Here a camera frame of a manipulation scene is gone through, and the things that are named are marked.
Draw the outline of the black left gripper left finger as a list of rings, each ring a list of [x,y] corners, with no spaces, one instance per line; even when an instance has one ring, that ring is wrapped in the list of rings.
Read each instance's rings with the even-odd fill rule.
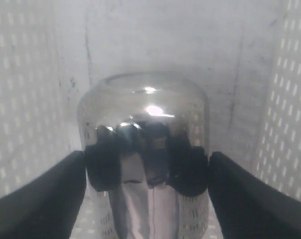
[[[68,239],[86,191],[83,152],[74,151],[0,199],[0,239]]]

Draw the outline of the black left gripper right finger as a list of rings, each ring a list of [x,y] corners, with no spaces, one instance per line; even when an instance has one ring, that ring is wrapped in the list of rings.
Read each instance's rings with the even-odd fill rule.
[[[225,239],[301,239],[301,202],[212,153],[208,192]]]

